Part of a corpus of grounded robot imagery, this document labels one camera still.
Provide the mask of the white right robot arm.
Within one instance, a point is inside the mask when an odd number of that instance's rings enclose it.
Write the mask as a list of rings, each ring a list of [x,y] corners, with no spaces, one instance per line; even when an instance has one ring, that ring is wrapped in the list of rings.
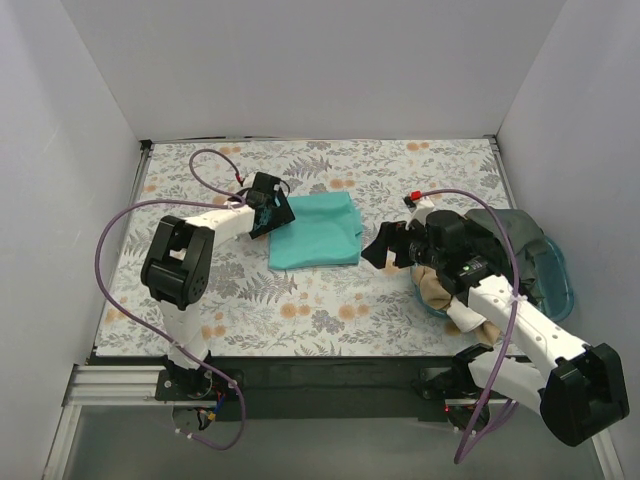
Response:
[[[362,256],[372,266],[409,267],[436,282],[443,311],[462,331],[490,323],[530,360],[506,360],[491,346],[456,357],[454,389],[475,397],[486,387],[538,413],[569,446],[630,413],[619,354],[564,330],[539,309],[549,283],[536,267],[549,243],[524,211],[472,209],[464,215],[425,209],[408,221],[384,222]]]

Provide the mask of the teal t shirt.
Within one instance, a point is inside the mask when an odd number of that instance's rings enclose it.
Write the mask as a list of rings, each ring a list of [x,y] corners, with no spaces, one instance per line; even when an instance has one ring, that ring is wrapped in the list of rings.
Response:
[[[270,233],[269,268],[292,270],[359,263],[361,213],[347,192],[289,199],[293,222]]]

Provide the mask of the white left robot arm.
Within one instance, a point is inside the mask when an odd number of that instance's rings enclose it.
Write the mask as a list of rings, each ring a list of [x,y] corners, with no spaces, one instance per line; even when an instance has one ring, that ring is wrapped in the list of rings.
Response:
[[[213,386],[201,364],[209,347],[201,331],[200,308],[210,276],[215,248],[247,234],[255,239],[295,220],[288,185],[258,172],[243,199],[196,216],[167,215],[156,228],[141,270],[141,281],[159,304],[163,325],[171,337],[168,360],[182,368],[178,387],[193,400],[205,398]]]

